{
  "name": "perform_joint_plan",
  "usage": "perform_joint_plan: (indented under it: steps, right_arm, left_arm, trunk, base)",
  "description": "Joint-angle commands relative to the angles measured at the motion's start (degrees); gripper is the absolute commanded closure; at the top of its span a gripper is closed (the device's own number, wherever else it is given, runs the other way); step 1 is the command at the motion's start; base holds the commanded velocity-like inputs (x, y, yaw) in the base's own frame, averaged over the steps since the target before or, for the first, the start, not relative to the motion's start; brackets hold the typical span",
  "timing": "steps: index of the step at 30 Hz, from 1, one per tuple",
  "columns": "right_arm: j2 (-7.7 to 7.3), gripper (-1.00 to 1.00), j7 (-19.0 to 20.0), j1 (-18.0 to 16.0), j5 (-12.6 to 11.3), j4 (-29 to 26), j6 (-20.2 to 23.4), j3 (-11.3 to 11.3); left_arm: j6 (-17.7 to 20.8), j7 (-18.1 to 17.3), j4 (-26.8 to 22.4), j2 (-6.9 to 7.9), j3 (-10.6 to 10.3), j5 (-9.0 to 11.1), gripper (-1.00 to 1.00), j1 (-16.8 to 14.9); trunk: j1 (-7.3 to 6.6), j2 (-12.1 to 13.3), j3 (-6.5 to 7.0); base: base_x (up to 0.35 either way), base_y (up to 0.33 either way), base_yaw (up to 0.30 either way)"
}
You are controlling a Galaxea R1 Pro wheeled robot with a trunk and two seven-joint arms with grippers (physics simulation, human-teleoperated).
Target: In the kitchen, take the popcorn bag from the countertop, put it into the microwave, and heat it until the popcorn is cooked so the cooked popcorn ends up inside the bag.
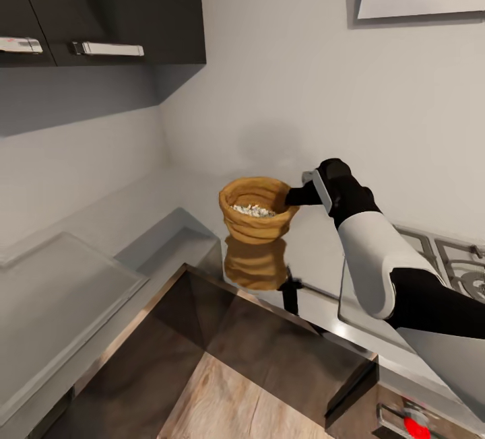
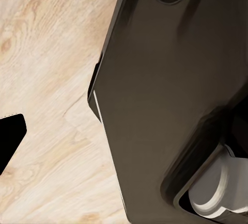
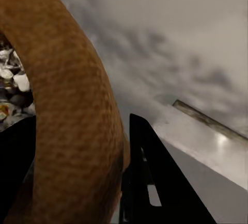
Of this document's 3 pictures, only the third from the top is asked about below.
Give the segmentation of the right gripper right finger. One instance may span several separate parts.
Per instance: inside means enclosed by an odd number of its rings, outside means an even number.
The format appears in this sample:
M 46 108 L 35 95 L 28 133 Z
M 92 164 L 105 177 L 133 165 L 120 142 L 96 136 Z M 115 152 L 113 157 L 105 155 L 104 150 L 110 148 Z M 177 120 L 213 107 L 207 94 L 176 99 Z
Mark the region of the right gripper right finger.
M 133 224 L 216 224 L 149 122 L 130 114 Z M 150 204 L 144 150 L 162 206 Z

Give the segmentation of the popcorn bag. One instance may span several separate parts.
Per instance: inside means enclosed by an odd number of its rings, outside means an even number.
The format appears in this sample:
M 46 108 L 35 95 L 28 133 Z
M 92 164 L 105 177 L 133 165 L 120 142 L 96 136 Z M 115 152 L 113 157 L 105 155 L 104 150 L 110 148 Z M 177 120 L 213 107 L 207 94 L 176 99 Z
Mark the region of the popcorn bag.
M 0 0 L 0 44 L 17 53 L 31 89 L 15 95 L 36 116 L 34 171 L 3 224 L 110 224 L 123 136 L 96 49 L 61 0 Z

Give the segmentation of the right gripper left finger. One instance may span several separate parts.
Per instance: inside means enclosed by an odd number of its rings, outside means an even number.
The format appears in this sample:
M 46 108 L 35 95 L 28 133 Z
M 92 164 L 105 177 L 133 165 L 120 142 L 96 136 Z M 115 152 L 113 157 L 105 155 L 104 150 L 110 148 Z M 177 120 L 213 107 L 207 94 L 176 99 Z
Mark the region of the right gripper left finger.
M 0 132 L 0 224 L 3 224 L 34 161 L 35 148 L 35 115 Z

